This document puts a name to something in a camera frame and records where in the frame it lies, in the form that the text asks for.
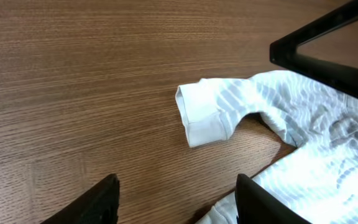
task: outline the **black object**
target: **black object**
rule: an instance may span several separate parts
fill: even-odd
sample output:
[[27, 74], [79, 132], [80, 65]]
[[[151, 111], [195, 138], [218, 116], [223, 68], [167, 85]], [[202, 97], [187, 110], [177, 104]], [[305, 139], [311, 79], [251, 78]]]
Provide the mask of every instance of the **black object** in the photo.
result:
[[110, 174], [42, 224], [117, 223], [119, 181]]
[[245, 174], [237, 176], [237, 223], [309, 223], [266, 192]]
[[358, 0], [343, 5], [272, 43], [270, 61], [358, 98], [358, 68], [296, 53], [299, 45], [355, 21], [358, 21]]

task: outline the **brown wood grain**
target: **brown wood grain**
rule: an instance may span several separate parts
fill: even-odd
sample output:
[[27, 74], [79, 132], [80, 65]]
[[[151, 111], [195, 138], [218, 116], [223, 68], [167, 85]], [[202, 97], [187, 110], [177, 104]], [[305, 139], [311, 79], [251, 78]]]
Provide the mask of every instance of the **brown wood grain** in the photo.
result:
[[0, 0], [0, 223], [39, 223], [110, 173], [120, 223], [195, 222], [293, 149], [254, 118], [189, 149], [177, 86], [277, 69], [269, 44], [344, 2]]

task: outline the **cloth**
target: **cloth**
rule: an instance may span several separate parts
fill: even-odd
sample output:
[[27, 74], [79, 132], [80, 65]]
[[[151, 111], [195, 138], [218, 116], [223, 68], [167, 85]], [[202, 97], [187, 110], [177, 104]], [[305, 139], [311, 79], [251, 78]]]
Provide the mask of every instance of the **cloth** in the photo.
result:
[[[246, 114], [260, 113], [297, 150], [253, 180], [311, 223], [358, 223], [357, 99], [302, 75], [273, 71], [181, 85], [176, 100], [190, 147], [228, 140]], [[230, 194], [199, 223], [235, 224], [236, 216]]]

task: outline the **white cloth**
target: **white cloth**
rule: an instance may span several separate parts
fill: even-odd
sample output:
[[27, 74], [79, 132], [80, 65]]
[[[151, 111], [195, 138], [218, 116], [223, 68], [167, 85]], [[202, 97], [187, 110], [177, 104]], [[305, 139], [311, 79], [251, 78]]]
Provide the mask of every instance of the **white cloth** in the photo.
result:
[[[261, 113], [298, 149], [253, 180], [311, 223], [358, 223], [357, 99], [288, 71], [202, 79], [179, 86], [176, 99], [190, 147], [227, 140], [246, 114]], [[199, 223], [236, 216], [230, 194]]]

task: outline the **wooden surface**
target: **wooden surface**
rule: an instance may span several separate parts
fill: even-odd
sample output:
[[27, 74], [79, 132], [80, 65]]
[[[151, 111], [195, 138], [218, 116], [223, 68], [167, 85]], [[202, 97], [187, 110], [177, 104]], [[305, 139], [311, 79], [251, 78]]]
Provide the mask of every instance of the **wooden surface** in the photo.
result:
[[293, 149], [254, 118], [189, 149], [177, 86], [277, 69], [269, 44], [342, 3], [0, 0], [0, 223], [39, 223], [110, 173], [120, 223], [194, 223]]

